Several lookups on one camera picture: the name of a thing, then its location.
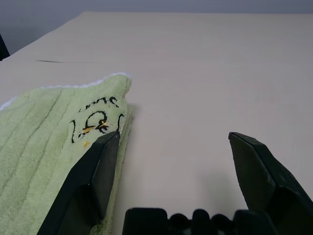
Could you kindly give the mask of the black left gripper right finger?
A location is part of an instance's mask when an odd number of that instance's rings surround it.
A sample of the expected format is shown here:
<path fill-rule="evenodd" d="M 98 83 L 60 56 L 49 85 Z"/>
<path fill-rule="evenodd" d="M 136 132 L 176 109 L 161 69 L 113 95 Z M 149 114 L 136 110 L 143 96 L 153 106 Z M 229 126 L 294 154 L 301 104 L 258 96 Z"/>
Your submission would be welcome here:
<path fill-rule="evenodd" d="M 292 173 L 255 138 L 231 132 L 228 139 L 247 207 L 266 212 L 280 235 L 311 235 L 313 202 Z"/>

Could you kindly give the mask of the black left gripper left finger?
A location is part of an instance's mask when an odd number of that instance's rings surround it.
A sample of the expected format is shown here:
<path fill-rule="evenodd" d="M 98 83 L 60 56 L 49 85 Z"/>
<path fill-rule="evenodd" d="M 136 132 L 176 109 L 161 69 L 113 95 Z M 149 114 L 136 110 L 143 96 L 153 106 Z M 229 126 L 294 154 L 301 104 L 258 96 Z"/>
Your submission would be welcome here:
<path fill-rule="evenodd" d="M 120 133 L 100 136 L 72 167 L 38 234 L 88 235 L 100 224 L 112 192 Z"/>

